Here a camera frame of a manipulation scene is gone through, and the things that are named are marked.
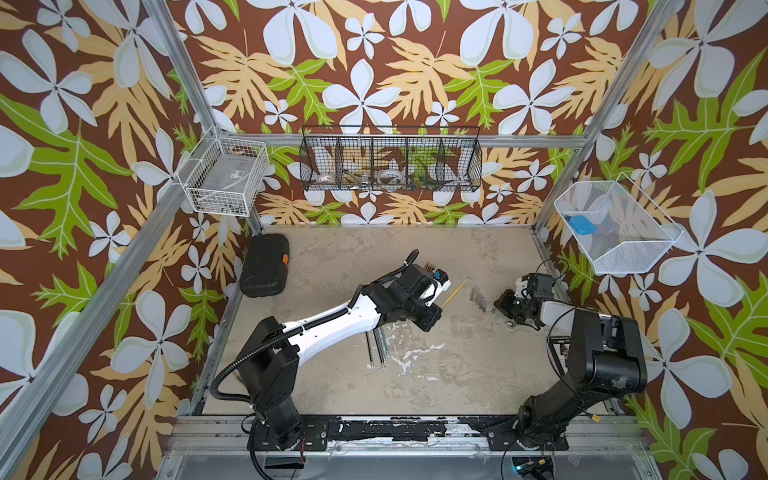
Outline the yellow pencil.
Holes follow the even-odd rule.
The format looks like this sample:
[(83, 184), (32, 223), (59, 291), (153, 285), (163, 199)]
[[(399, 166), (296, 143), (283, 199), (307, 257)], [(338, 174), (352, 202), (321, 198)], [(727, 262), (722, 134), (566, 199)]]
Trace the yellow pencil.
[(455, 296), (464, 288), (466, 285), (466, 280), (463, 281), (452, 293), (451, 295), (445, 300), (445, 302), (441, 305), (441, 308), (445, 309), (447, 305), (455, 298)]

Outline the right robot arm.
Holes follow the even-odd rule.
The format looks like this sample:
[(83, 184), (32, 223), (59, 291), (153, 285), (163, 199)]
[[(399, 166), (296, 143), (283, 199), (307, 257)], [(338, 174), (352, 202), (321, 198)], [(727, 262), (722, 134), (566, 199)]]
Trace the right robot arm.
[(570, 422), (592, 406), (641, 393), (648, 372), (638, 322), (554, 297), (555, 279), (529, 273), (493, 306), (514, 326), (547, 333), (547, 358), (558, 380), (519, 407), (513, 420), (489, 430), (496, 443), (508, 438), (522, 449), (555, 445)]

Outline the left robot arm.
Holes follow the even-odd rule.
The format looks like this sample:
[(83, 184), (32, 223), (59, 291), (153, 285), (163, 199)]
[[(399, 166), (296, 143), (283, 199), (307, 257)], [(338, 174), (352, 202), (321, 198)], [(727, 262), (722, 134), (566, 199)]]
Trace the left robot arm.
[(292, 399), (301, 366), (385, 324), (408, 321), (428, 332), (440, 319), (437, 300), (450, 288), (450, 278), (441, 269), (416, 264), (417, 256), (412, 251), (403, 265), (359, 285), (350, 300), (317, 315), (287, 323), (272, 316), (261, 320), (236, 359), (213, 378), (210, 395), (249, 405), (277, 449), (295, 446), (305, 425)]

